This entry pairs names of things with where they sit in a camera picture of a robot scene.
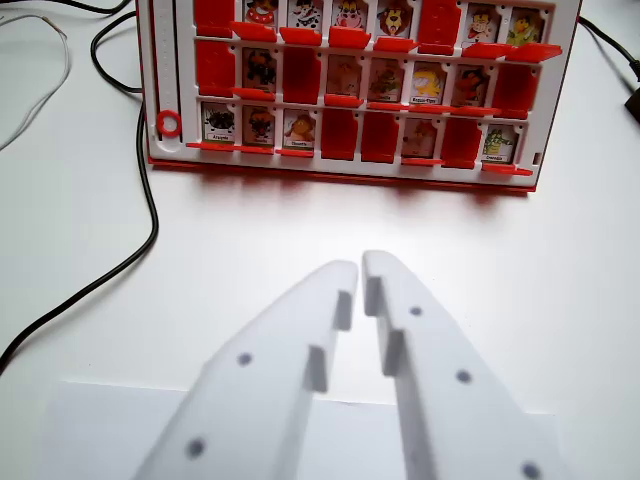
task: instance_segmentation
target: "black screw hole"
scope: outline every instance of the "black screw hole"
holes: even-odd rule
[[[250,353],[242,353],[238,355],[238,363],[240,364],[241,367],[246,367],[251,363],[252,360],[253,360],[253,357],[251,356]]]
[[[534,465],[533,463],[525,463],[522,466],[522,474],[525,477],[531,478],[533,480],[535,480],[537,478],[541,478],[540,469],[536,465]]]
[[[466,370],[459,370],[456,373],[456,378],[462,383],[471,383],[471,374]]]
[[[204,440],[194,438],[187,444],[187,456],[191,459],[198,458],[204,452],[204,447]]]

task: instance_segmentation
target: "cartoon lion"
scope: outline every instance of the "cartoon lion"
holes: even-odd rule
[[[411,23],[411,8],[405,0],[392,0],[387,8],[378,13],[380,30],[385,35],[396,37]]]

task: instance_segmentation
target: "white table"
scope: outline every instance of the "white table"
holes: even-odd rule
[[[0,348],[150,228],[134,150],[139,103],[89,59],[109,20],[49,4],[2,8],[25,10],[49,12],[69,35],[73,68],[0,154]],[[640,4],[586,0],[583,13],[640,53]],[[100,57],[136,84],[127,27]],[[0,137],[55,81],[62,58],[38,20],[0,29]],[[640,126],[624,110],[628,96],[579,28],[538,192],[528,197],[151,169],[161,219],[153,251],[36,335],[0,379],[0,477],[30,478],[58,380],[187,389],[217,348],[302,276],[378,248],[414,269],[523,408],[557,415],[578,478],[640,478]],[[330,396],[392,402],[361,302],[339,339]]]

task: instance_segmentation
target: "black cable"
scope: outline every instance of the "black cable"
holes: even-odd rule
[[[125,17],[131,18],[132,15],[127,14],[125,15]],[[111,30],[111,28],[113,28],[114,26],[122,23],[122,21],[123,21],[122,17],[117,19],[112,24],[110,24],[107,28],[105,28],[100,33],[98,33],[98,36],[100,35],[104,36],[106,32]],[[97,47],[98,47],[98,42],[96,42],[94,39],[94,41],[91,42],[91,53],[92,53],[91,58],[94,62],[94,65],[96,65],[96,67],[99,66],[98,60],[94,55]],[[107,80],[110,84],[114,85],[116,88],[120,89],[122,87],[125,87],[126,90],[123,89],[123,91],[125,92],[131,92],[132,90],[135,90],[133,87],[127,87],[126,85],[122,85],[120,82],[118,82],[109,74],[107,74],[102,68],[100,68],[100,70],[102,72],[101,73],[102,77],[105,80]],[[158,219],[158,211],[156,210],[156,205],[153,201],[151,187],[149,186],[149,178],[147,177],[147,167],[145,162],[144,146],[143,146],[144,124],[145,124],[145,116],[144,116],[144,102],[143,102],[142,106],[140,107],[140,114],[138,115],[138,125],[136,129],[136,156],[138,158],[138,171],[140,173],[140,180],[142,182],[144,196],[147,200],[147,206],[149,207],[149,214],[151,215],[151,233],[149,234],[149,237],[140,246],[140,248],[138,248],[122,263],[120,263],[119,265],[117,265],[116,267],[114,267],[104,275],[102,275],[100,278],[98,278],[97,280],[93,281],[92,283],[84,287],[82,290],[80,290],[79,292],[71,296],[69,299],[62,302],[56,308],[46,313],[45,315],[40,317],[38,320],[33,322],[31,325],[29,325],[27,328],[25,328],[22,332],[20,332],[18,336],[13,339],[13,341],[9,344],[7,349],[4,351],[4,353],[0,357],[0,375],[2,375],[2,373],[5,371],[5,369],[13,359],[20,345],[22,345],[22,343],[24,343],[24,341],[27,338],[29,338],[36,330],[38,330],[39,328],[49,323],[58,315],[60,315],[61,313],[63,313],[73,305],[75,305],[77,302],[82,300],[88,294],[96,290],[98,287],[104,285],[106,282],[108,282],[109,280],[114,278],[116,275],[121,273],[123,270],[125,270],[127,267],[129,267],[131,264],[133,264],[136,260],[140,259],[146,253],[148,253],[149,250],[151,250],[151,247],[155,243],[156,239],[158,238],[160,222]]]
[[[0,5],[5,3],[18,3],[33,0],[0,0]],[[86,10],[87,12],[100,13],[102,15],[115,15],[122,11],[131,0],[122,0],[118,5],[112,8],[94,7],[93,5],[87,5],[86,3],[76,2],[74,0],[41,0],[43,2],[59,3],[61,5],[67,5],[69,7],[79,8],[80,10]]]
[[[102,68],[102,65],[100,65],[100,62],[98,61],[98,56],[96,55],[96,52],[98,50],[98,44],[100,43],[100,41],[102,41],[102,37],[104,37],[107,33],[109,33],[111,30],[116,28],[118,25],[120,25],[125,20],[133,18],[135,16],[136,16],[136,12],[126,13],[123,16],[121,16],[121,17],[117,18],[116,20],[114,20],[113,22],[111,22],[106,27],[104,27],[102,30],[100,30],[98,32],[98,34],[91,41],[91,49],[90,49],[90,51],[91,51],[91,61],[93,62],[93,66],[96,67],[96,70],[98,70],[98,73],[100,74],[100,76],[102,78],[104,78],[107,82],[109,82],[111,85],[116,87],[117,89],[122,90],[123,92],[127,92],[127,93],[142,93],[142,88],[130,87],[128,85],[125,85],[124,83],[120,82],[119,80],[116,80],[111,75],[109,75],[107,72],[105,72],[104,68]]]
[[[620,45],[613,38],[611,38],[609,35],[604,33],[602,30],[600,30],[598,27],[596,27],[591,21],[587,20],[586,18],[578,17],[578,23],[583,27],[591,30],[598,37],[600,37],[602,40],[604,40],[613,48],[615,48],[618,52],[620,52],[622,56],[627,59],[627,61],[629,62],[629,66],[633,70],[633,73],[636,74],[636,77],[640,82],[640,60],[637,60],[633,55],[629,53],[629,51],[626,48],[624,48],[622,45]]]

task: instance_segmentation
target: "cartoon dog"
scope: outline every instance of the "cartoon dog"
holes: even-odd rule
[[[378,13],[380,30],[385,35],[396,37],[404,32],[411,23],[411,9],[405,1],[393,0],[389,6]]]
[[[247,78],[258,78],[260,85],[276,82],[275,61],[267,51],[252,50],[247,59]]]
[[[322,23],[322,12],[314,6],[314,0],[298,0],[293,15],[296,28],[316,29]]]

